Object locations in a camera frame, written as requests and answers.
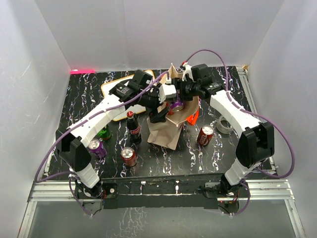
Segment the beige canvas bag orange handles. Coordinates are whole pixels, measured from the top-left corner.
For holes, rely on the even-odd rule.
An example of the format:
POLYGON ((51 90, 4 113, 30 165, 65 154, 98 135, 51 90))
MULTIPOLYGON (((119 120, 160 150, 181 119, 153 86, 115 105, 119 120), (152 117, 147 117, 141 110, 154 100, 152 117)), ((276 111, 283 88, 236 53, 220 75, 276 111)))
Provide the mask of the beige canvas bag orange handles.
MULTIPOLYGON (((160 83, 172 85, 171 81, 175 78, 182 78, 182 73, 178 72, 174 65, 171 65, 167 70, 168 75, 164 75, 160 79, 160 83)), ((162 104, 169 106, 169 103, 181 101, 179 97, 166 99, 162 104)), ((150 123, 147 119, 150 135, 147 142, 158 146, 166 147, 172 150, 176 149, 180 132, 185 124, 195 124, 196 119, 188 120, 192 115, 196 115, 199 111, 199 97, 193 97, 192 101, 182 101, 184 103, 183 110, 174 113, 173 115, 166 115, 166 122, 150 123)))

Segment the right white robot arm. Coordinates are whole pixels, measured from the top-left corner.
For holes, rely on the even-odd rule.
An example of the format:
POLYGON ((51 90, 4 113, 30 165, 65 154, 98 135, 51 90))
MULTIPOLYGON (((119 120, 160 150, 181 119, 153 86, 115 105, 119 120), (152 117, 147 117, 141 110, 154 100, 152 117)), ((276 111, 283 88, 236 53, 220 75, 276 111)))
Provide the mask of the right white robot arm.
POLYGON ((210 192, 231 197, 238 192, 240 183, 256 167, 274 154, 274 128, 269 122, 245 111, 226 89, 227 83, 216 80, 206 64, 190 66, 186 61, 181 65, 181 79, 174 79, 182 101, 198 96, 216 109, 233 127, 239 137, 236 158, 231 167, 221 176, 219 184, 209 188, 210 192))

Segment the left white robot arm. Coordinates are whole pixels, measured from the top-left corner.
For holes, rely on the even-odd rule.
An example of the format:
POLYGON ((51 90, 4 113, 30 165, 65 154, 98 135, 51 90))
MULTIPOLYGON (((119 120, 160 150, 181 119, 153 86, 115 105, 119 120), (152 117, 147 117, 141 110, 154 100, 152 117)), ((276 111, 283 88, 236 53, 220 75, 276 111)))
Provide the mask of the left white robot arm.
POLYGON ((108 96, 87 115, 68 128, 56 131, 55 152, 69 165, 73 177, 83 184, 90 197, 96 198, 102 193, 100 177, 91 164, 90 143, 116 116, 131 106, 157 108, 163 102, 162 94, 152 96, 150 93, 165 75, 169 73, 165 71, 153 78, 147 72, 137 70, 131 79, 113 82, 108 96))

